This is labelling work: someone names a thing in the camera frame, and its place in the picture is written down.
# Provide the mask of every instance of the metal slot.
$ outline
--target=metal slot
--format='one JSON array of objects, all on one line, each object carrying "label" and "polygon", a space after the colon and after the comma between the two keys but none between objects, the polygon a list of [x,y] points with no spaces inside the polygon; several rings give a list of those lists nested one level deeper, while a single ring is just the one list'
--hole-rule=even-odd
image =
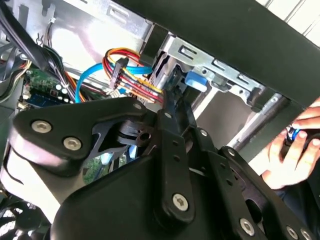
[{"label": "metal slot", "polygon": [[107,10],[107,15],[118,20],[123,24],[127,24],[127,19],[129,18],[129,14],[121,9],[118,9],[114,6],[109,6]]},{"label": "metal slot", "polygon": [[217,67],[218,69],[220,69],[221,71],[225,71],[226,69],[219,63],[220,62],[218,60],[213,60],[211,64],[213,66]]},{"label": "metal slot", "polygon": [[185,46],[185,45],[182,45],[182,46],[179,48],[178,52],[179,52],[181,55],[183,55],[183,56],[185,56],[185,57],[187,57],[188,59],[191,59],[191,60],[195,59],[194,57],[192,57],[192,55],[196,55],[196,54],[197,54],[196,51],[188,48],[188,47]]},{"label": "metal slot", "polygon": [[239,76],[237,77],[237,79],[239,79],[240,81],[242,81],[243,83],[249,85],[249,82],[245,80],[245,76],[243,74],[239,74]]}]

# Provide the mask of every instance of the capacitor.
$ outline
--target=capacitor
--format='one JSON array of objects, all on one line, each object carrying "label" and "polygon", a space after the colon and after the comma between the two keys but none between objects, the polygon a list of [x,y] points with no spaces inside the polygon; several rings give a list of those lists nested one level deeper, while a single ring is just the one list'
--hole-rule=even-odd
[{"label": "capacitor", "polygon": [[62,89],[62,86],[60,84],[55,85],[55,89],[57,89],[58,91],[60,91]]}]

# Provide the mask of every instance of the red cable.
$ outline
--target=red cable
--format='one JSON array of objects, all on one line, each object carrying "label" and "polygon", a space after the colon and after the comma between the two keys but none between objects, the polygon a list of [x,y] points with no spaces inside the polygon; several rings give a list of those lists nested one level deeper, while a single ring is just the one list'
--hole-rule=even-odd
[{"label": "red cable", "polygon": [[[112,68],[111,68],[111,66],[110,66],[109,64],[106,64],[106,59],[105,59],[105,58],[104,58],[103,61],[102,61],[102,65],[103,65],[104,68],[106,67],[106,68],[108,69],[108,71],[110,71],[110,72],[112,73],[113,70],[112,70]],[[157,100],[157,101],[160,102],[160,103],[163,102],[163,100],[162,100],[161,98],[159,98],[158,96],[155,96],[155,95],[151,94],[150,92],[147,92],[146,90],[142,89],[141,87],[135,85],[135,84],[132,83],[130,80],[126,79],[124,76],[120,76],[120,78],[121,78],[122,80],[125,80],[125,81],[126,81],[125,84],[130,85],[132,88],[134,88],[134,89],[137,90],[137,91],[140,91],[142,94],[144,94],[144,95],[146,95],[146,96],[148,96],[148,97],[150,97],[150,98],[152,98],[152,99],[155,99],[155,100]]]},{"label": "red cable", "polygon": [[127,50],[118,50],[118,51],[114,51],[113,53],[111,53],[110,55],[125,55],[127,57],[129,57],[130,59],[136,61],[140,66],[143,66],[142,64],[139,63],[139,56],[134,54],[133,52],[127,51]]}]

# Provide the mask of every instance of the cable bundle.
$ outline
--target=cable bundle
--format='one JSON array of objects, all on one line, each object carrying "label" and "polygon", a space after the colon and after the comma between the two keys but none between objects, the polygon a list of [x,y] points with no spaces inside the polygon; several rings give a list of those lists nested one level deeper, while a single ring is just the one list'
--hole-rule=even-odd
[{"label": "cable bundle", "polygon": [[[142,70],[145,68],[139,63],[140,55],[137,52],[128,48],[110,49],[105,53],[105,56],[102,59],[103,69],[109,78],[111,78],[114,66],[116,64],[115,60],[112,58],[112,55],[120,55],[129,58],[131,61],[139,65],[139,67],[136,67],[137,69]],[[130,67],[122,68],[117,85],[148,102],[162,103],[163,100],[160,97],[162,91],[146,80],[134,76],[131,72],[129,72],[129,68]]]}]

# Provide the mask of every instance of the yellow cable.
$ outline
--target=yellow cable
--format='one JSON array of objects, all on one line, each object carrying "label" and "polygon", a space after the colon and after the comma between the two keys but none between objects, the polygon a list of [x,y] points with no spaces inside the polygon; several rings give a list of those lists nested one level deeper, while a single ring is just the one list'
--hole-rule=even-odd
[{"label": "yellow cable", "polygon": [[120,84],[120,86],[121,86],[121,88],[129,91],[130,93],[136,95],[136,96],[139,97],[139,98],[142,98],[142,99],[144,99],[144,100],[147,100],[148,102],[155,103],[155,101],[153,101],[153,100],[151,100],[151,99],[149,99],[149,98],[147,98],[147,97],[145,97],[145,96],[142,96],[141,94],[139,94],[139,93],[137,93],[136,91],[133,91],[133,90],[127,88],[126,86],[123,86],[122,84]]},{"label": "yellow cable", "polygon": [[[109,60],[111,63],[116,64],[116,62],[111,58],[110,55],[111,55],[112,53],[116,52],[116,51],[119,51],[119,50],[127,50],[127,51],[130,51],[130,52],[132,52],[132,53],[137,54],[135,51],[133,51],[133,50],[131,50],[131,49],[129,49],[129,48],[125,48],[125,47],[114,48],[114,49],[110,50],[110,51],[108,52],[108,55],[107,55],[107,58],[108,58],[108,60]],[[138,81],[138,82],[141,83],[141,84],[145,84],[146,86],[148,86],[148,87],[151,88],[152,90],[155,90],[156,92],[162,94],[162,90],[161,90],[161,89],[155,87],[154,85],[152,85],[151,83],[149,83],[149,82],[147,82],[147,81],[145,81],[145,80],[142,80],[142,79],[140,79],[140,78],[132,75],[126,68],[123,68],[122,70],[123,70],[129,77],[131,77],[132,79]]]}]

